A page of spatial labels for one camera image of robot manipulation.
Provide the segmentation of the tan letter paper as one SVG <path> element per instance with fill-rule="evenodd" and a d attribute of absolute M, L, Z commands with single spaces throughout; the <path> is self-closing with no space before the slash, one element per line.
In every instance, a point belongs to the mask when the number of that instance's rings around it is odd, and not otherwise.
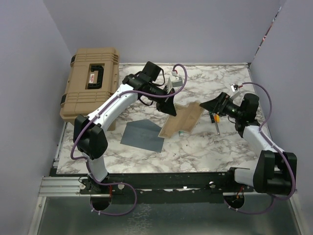
<path fill-rule="evenodd" d="M 188 106 L 175 103 L 174 107 L 177 115 L 168 116 L 158 135 L 161 138 L 170 139 L 179 131 L 191 134 L 204 112 L 199 102 L 190 102 Z"/>

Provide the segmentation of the grey paper envelope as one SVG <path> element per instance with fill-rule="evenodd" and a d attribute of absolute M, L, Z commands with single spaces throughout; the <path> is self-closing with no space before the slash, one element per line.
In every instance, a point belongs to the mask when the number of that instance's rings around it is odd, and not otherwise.
<path fill-rule="evenodd" d="M 161 127 L 147 119 L 128 122 L 120 143 L 161 153 L 164 138 L 158 136 L 160 131 Z"/>

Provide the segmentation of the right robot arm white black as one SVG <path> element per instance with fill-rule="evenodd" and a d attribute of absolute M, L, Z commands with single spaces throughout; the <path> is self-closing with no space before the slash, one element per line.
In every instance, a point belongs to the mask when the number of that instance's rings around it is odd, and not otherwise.
<path fill-rule="evenodd" d="M 225 187 L 236 191 L 242 185 L 253 187 L 258 193 L 290 195 L 295 189 L 297 158 L 278 147 L 260 129 L 256 120 L 259 97 L 246 93 L 241 105 L 236 105 L 227 93 L 200 106 L 211 113 L 235 119 L 235 129 L 241 138 L 252 146 L 258 155 L 254 169 L 231 168 L 231 176 L 225 178 Z"/>

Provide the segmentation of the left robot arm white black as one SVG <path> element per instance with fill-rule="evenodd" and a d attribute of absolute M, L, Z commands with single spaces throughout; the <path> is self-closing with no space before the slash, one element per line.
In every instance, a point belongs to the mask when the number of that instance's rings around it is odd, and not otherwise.
<path fill-rule="evenodd" d="M 116 92 L 98 109 L 87 116 L 78 115 L 74 121 L 74 147 L 83 153 L 88 172 L 93 178 L 91 187 L 97 193 L 107 190 L 105 179 L 108 171 L 104 163 L 104 153 L 108 148 L 106 131 L 115 119 L 142 96 L 156 103 L 159 112 L 176 116 L 174 89 L 160 88 L 155 84 L 158 75 L 164 70 L 147 62 L 143 70 L 127 75 Z"/>

